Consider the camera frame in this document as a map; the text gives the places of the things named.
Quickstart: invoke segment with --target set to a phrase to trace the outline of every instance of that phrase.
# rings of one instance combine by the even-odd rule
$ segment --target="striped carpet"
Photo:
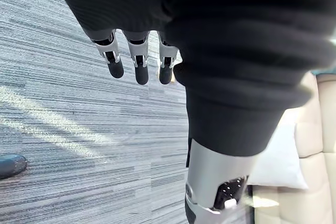
[[[0,181],[1,224],[187,223],[184,88],[160,85],[156,34],[145,86],[117,39],[120,80],[63,0],[0,0],[0,154],[29,161]]]

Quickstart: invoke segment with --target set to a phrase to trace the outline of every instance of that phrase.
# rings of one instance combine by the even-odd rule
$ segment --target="robotic finger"
[[[119,47],[116,38],[115,29],[112,30],[109,38],[105,40],[92,40],[103,57],[111,75],[115,78],[121,78],[124,75],[124,68],[119,56]]]

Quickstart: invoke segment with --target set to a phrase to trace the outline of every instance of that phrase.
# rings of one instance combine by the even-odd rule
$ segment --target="beige sofa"
[[[336,75],[311,73],[314,91],[300,109],[295,138],[308,190],[253,187],[253,195],[277,206],[255,208],[255,224],[336,224]]]

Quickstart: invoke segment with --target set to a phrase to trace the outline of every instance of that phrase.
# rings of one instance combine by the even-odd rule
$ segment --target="mechanical component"
[[[239,204],[245,190],[246,176],[257,156],[228,156],[192,139],[185,193],[189,223],[221,224],[230,216]]]
[[[169,45],[164,41],[163,36],[160,32],[159,35],[159,52],[160,52],[160,73],[159,80],[162,84],[168,84],[172,80],[174,61],[176,60],[176,55],[178,49],[174,46]]]
[[[124,75],[124,68],[119,56],[119,47],[116,38],[115,29],[112,30],[111,36],[106,40],[93,41],[109,67],[111,75],[115,78],[121,78]]]
[[[135,79],[138,84],[145,85],[148,82],[148,34],[149,32],[130,33],[123,31],[128,47],[130,49],[131,59],[135,67]]]

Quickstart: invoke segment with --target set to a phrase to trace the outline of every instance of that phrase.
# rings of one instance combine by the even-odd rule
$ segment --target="silver robotic forearm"
[[[257,156],[228,156],[192,140],[185,190],[189,223],[222,224],[239,203]]]

